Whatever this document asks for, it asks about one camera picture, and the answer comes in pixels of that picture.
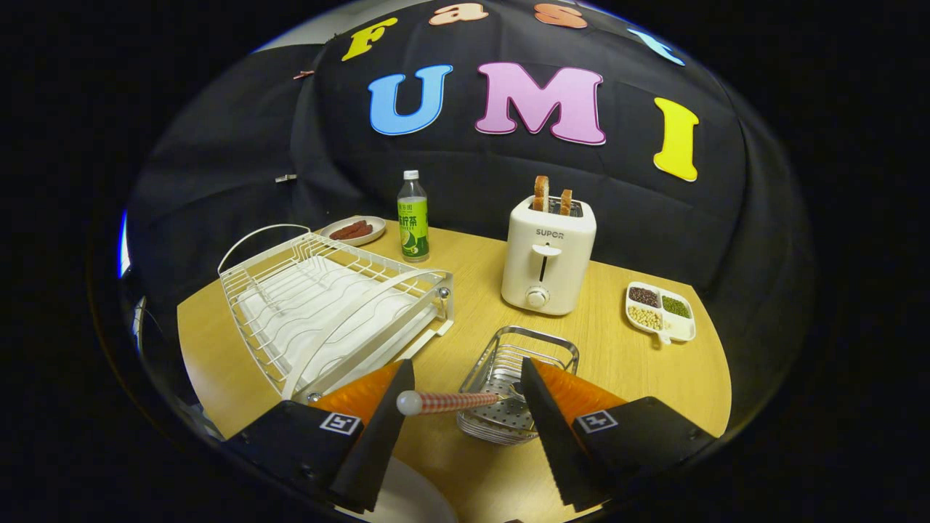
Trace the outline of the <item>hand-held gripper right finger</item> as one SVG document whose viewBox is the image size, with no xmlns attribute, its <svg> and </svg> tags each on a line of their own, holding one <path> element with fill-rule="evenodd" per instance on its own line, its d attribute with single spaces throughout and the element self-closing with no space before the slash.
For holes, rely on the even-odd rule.
<svg viewBox="0 0 930 523">
<path fill-rule="evenodd" d="M 578 512 L 661 489 L 716 441 L 657 397 L 624 400 L 525 357 L 522 394 L 562 503 Z"/>
</svg>

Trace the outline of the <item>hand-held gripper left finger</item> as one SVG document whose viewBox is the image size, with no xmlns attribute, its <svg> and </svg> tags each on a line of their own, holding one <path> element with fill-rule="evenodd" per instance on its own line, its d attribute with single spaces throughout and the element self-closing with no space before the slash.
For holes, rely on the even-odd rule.
<svg viewBox="0 0 930 523">
<path fill-rule="evenodd" d="M 404 416 L 414 365 L 398 360 L 308 405 L 283 400 L 226 440 L 226 449 L 319 503 L 375 509 Z"/>
</svg>

